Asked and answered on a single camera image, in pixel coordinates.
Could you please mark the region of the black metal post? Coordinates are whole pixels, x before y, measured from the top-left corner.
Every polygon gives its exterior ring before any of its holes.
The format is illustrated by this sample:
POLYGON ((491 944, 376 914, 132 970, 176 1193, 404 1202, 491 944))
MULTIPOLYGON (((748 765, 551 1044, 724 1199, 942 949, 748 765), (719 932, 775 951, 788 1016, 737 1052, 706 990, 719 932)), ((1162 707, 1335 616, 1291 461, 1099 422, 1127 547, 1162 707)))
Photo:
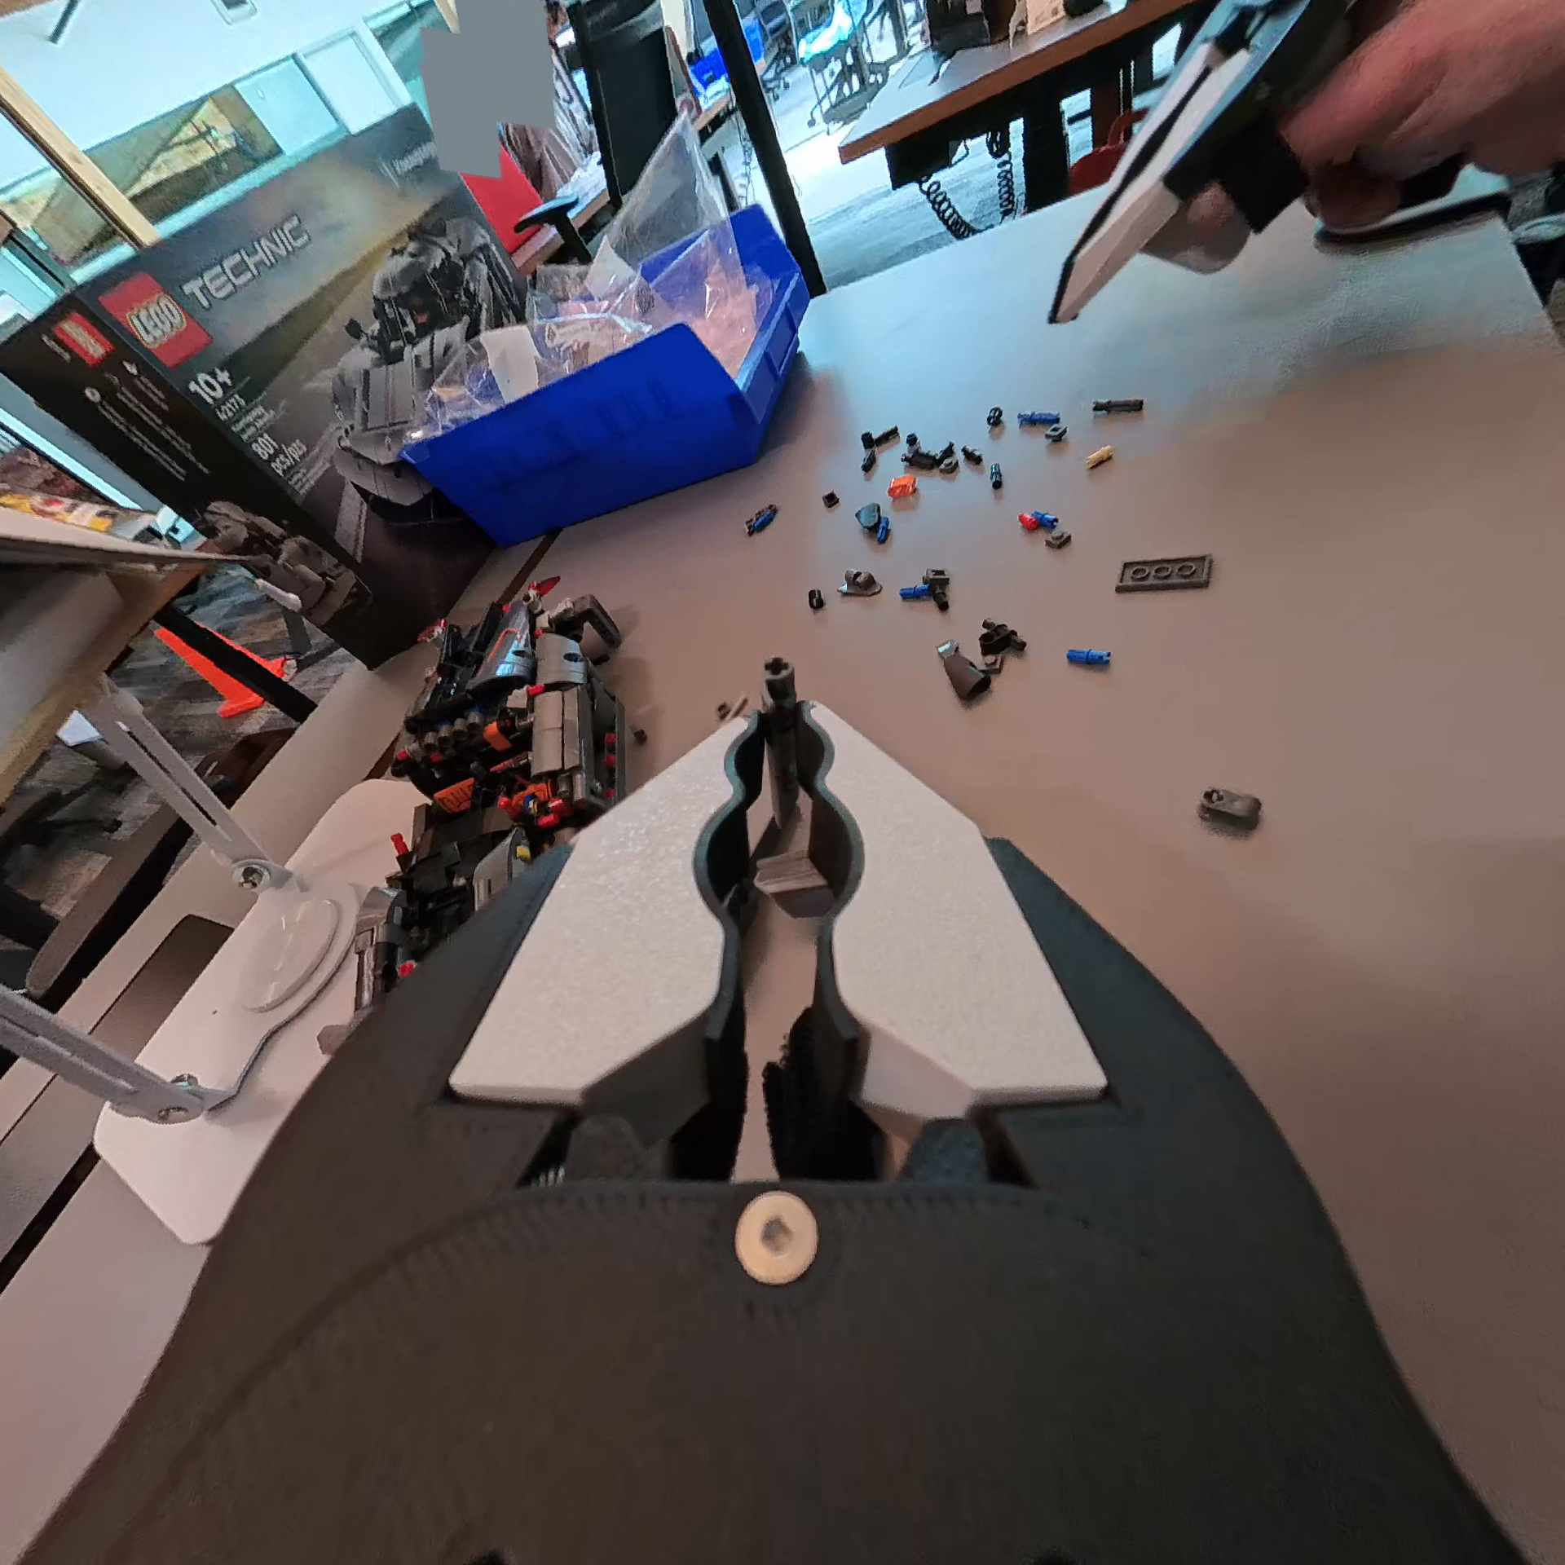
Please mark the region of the black metal post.
POLYGON ((758 70, 750 55, 750 44, 737 16, 737 6, 734 3, 704 3, 702 8, 707 16, 717 51, 730 79, 737 116, 745 127, 761 182, 769 195, 775 228, 782 243, 788 247, 788 252, 806 284, 808 295, 812 299, 819 299, 829 291, 829 288, 825 286, 804 215, 797 204, 789 168, 776 141, 769 101, 760 85, 758 70))

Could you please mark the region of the scattered loose lego pieces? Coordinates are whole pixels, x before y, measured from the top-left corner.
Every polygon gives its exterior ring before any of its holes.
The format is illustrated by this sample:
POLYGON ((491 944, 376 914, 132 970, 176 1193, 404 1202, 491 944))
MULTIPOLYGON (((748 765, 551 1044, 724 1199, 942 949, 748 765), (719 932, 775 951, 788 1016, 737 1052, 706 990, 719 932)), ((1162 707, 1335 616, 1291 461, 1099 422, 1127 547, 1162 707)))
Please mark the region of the scattered loose lego pieces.
MULTIPOLYGON (((1130 398, 1130 399, 1097 399, 1091 403, 1091 414, 1095 418, 1123 418, 1123 416, 1140 416, 1143 413, 1143 399, 1130 398)), ((998 427, 1004 422, 1004 411, 996 405, 987 414, 987 426, 998 427)), ((1043 439, 1047 444, 1054 446, 1065 440, 1067 426, 1056 414, 1034 413, 1024 411, 1017 416, 1015 424, 1019 427, 1039 427, 1043 431, 1043 439)), ((1112 448, 1104 446, 1088 455, 1086 468, 1093 470, 1101 467, 1104 461, 1112 459, 1112 448)), ((875 452, 866 452, 864 472, 870 474, 873 470, 875 452)), ((890 502, 905 502, 914 500, 918 496, 918 481, 920 476, 953 476, 957 472, 955 463, 955 446, 946 444, 940 452, 924 450, 916 437, 911 433, 905 442, 905 452, 899 457, 905 472, 896 476, 888 489, 886 498, 890 502)), ((979 454, 974 448, 961 446, 961 461, 974 467, 985 468, 985 454, 979 454)), ((989 489, 998 495, 1004 489, 1004 472, 998 463, 989 463, 987 468, 987 485, 989 489)), ((838 506, 838 495, 829 493, 823 498, 823 506, 827 509, 838 506)), ((873 543, 886 543, 890 537, 890 515, 884 508, 877 502, 860 508, 857 513, 857 526, 866 532, 873 543)), ((776 519, 776 506, 769 504, 763 506, 752 519, 745 521, 747 535, 758 535, 765 528, 773 524, 776 519)), ((1069 530, 1063 530, 1060 519, 1056 515, 1048 515, 1045 511, 1028 511, 1019 513, 1019 526, 1024 534, 1039 534, 1043 532, 1048 539, 1048 549, 1065 547, 1069 543, 1069 530)), ((843 597, 873 597, 881 593, 881 586, 871 580, 866 573, 847 571, 845 584, 838 588, 838 593, 843 597)), ((931 601, 940 612, 946 612, 948 606, 948 575, 931 573, 922 578, 920 586, 907 588, 899 591, 901 601, 931 601)), ((808 608, 810 612, 819 612, 825 606, 825 599, 819 591, 810 590, 808 593, 808 608)))

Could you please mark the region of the black lego set box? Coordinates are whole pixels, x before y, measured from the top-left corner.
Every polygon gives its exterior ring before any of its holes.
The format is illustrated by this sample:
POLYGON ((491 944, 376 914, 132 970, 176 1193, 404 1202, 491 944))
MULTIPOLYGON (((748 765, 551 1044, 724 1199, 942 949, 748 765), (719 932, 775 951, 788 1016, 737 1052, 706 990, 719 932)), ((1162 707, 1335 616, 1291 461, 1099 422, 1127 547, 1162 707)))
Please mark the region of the black lego set box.
POLYGON ((3 379, 374 670, 493 549, 404 446, 523 288, 406 107, 78 286, 3 379))

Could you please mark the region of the orange plastic object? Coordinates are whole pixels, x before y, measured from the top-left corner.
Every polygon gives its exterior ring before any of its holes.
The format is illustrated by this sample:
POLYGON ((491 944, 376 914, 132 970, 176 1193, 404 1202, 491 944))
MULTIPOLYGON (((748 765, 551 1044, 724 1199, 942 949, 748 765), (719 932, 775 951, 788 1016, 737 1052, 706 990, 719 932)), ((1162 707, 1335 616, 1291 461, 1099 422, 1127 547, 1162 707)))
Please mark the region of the orange plastic object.
POLYGON ((290 658, 262 658, 173 612, 152 623, 152 636, 221 698, 219 718, 242 718, 270 707, 285 718, 303 722, 316 709, 316 703, 290 683, 296 672, 290 658))

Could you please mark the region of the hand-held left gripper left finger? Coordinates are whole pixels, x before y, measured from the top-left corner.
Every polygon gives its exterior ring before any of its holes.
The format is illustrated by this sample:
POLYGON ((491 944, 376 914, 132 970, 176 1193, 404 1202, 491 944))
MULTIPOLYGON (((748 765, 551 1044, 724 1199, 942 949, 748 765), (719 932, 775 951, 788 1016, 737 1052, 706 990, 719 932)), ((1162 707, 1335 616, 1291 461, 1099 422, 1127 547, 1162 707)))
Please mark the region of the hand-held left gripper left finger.
POLYGON ((460 1102, 737 1134, 756 796, 758 718, 732 718, 575 837, 450 1070, 460 1102))

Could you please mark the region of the red bag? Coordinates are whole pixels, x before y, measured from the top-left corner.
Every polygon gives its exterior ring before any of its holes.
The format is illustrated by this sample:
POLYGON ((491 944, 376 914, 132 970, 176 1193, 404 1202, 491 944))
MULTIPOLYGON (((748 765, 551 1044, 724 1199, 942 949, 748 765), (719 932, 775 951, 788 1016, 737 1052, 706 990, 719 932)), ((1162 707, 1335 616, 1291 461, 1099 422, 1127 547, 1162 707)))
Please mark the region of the red bag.
POLYGON ((1108 183, 1117 170, 1134 129, 1147 116, 1145 111, 1125 111, 1106 129, 1106 141, 1089 150, 1069 168, 1069 196, 1080 196, 1108 183))

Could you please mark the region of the person's right hand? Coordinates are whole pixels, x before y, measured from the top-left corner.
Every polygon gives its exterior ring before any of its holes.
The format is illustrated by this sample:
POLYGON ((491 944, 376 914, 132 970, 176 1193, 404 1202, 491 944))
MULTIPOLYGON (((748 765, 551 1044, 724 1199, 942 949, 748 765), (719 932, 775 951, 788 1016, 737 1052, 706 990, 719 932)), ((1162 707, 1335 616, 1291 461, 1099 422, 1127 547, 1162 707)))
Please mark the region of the person's right hand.
POLYGON ((1281 135, 1330 230, 1384 222, 1404 182, 1455 157, 1544 172, 1563 157, 1563 5, 1384 6, 1281 135))

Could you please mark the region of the white book stand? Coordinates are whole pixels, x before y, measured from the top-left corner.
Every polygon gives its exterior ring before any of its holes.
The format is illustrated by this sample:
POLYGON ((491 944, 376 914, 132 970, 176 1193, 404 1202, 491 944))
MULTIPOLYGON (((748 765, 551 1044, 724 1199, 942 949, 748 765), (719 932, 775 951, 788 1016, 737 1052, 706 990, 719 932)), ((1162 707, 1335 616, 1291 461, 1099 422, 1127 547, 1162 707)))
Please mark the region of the white book stand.
POLYGON ((406 785, 357 785, 299 850, 277 860, 108 681, 130 636, 111 629, 111 616, 150 608, 150 575, 229 565, 249 560, 173 552, 3 508, 3 796, 80 712, 249 899, 135 1059, 3 990, 3 1046, 104 1104, 95 1150, 186 1247, 217 1238, 326 1066, 307 1025, 350 1012, 359 910, 391 869, 374 830, 413 802, 406 785))

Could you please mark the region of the lego instruction booklet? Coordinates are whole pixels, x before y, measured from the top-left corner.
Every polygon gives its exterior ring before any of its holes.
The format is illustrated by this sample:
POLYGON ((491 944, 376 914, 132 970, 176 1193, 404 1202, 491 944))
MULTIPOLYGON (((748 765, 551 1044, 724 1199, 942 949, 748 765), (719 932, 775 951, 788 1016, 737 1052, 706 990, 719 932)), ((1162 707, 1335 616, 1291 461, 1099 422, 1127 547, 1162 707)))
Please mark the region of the lego instruction booklet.
POLYGON ((5 569, 85 569, 98 573, 169 573, 182 567, 214 571, 249 567, 253 558, 180 550, 143 541, 150 515, 100 502, 76 502, 42 493, 1 493, 1 565, 5 569))

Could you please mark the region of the black office chair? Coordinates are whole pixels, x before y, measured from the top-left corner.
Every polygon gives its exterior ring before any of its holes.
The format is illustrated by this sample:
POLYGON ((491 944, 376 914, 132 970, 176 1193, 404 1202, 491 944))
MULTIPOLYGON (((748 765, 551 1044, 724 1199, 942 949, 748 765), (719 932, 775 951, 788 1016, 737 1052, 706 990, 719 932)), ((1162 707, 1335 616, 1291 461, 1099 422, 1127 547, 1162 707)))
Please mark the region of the black office chair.
POLYGON ((566 6, 590 94, 609 206, 618 209, 676 122, 659 3, 566 6))

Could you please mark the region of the wooden office desk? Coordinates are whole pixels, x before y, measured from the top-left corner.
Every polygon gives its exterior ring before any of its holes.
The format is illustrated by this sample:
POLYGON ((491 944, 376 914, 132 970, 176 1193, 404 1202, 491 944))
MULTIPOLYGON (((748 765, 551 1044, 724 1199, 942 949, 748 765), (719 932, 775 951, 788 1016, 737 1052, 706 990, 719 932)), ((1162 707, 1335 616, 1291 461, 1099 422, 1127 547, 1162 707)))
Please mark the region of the wooden office desk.
POLYGON ((1134 94, 1149 90, 1158 40, 1179 31, 1186 47, 1210 5, 1102 5, 1015 44, 965 49, 948 59, 909 57, 847 129, 842 165, 884 154, 892 189, 944 170, 953 148, 1022 124, 1022 209, 1067 198, 1069 139, 1063 103, 1086 92, 1091 144, 1101 144, 1134 94))

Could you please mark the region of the grey lego car model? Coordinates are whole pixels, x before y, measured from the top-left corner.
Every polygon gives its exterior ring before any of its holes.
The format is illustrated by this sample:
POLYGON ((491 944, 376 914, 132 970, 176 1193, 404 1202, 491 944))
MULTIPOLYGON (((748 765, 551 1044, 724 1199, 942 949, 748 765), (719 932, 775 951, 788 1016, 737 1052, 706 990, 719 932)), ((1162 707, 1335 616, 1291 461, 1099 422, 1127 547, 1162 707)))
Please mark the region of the grey lego car model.
POLYGON ((642 740, 594 653, 620 629, 596 597, 551 601, 558 578, 493 601, 476 627, 437 623, 437 660, 385 776, 417 796, 394 871, 361 904, 352 1025, 475 914, 629 793, 620 753, 642 740))

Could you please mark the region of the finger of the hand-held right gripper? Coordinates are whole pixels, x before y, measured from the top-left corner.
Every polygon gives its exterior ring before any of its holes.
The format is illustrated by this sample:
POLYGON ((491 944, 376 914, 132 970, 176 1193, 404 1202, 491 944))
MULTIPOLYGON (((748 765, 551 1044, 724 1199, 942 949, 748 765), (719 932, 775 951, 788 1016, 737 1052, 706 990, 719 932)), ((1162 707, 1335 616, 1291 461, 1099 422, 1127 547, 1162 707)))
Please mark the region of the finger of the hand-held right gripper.
POLYGON ((1179 157, 1177 135, 1199 120, 1227 88, 1227 57, 1196 44, 1162 98, 1125 146, 1102 200, 1069 250, 1048 310, 1050 325, 1074 321, 1086 304, 1179 213, 1183 198, 1164 185, 1179 157))

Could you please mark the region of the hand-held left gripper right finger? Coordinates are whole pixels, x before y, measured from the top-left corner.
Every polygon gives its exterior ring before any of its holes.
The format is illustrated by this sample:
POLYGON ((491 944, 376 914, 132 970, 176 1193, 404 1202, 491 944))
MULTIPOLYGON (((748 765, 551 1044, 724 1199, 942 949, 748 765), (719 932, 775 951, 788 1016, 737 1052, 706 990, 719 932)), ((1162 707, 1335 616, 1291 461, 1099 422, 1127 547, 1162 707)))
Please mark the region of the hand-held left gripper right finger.
POLYGON ((884 1132, 1095 1104, 1106 1076, 981 832, 821 703, 825 793, 853 884, 830 925, 866 1046, 853 1096, 884 1132))

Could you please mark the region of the crumpled clear plastic bags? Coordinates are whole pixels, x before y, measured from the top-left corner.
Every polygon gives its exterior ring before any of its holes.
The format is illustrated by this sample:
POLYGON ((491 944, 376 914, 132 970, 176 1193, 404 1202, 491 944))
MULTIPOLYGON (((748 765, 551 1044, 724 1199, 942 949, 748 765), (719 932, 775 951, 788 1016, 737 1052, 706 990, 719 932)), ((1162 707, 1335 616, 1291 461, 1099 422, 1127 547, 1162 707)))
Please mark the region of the crumpled clear plastic bags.
POLYGON ((422 396, 408 440, 428 444, 672 327, 687 327, 735 375, 784 295, 760 262, 741 260, 737 215, 680 107, 592 258, 538 267, 521 323, 458 349, 422 396))

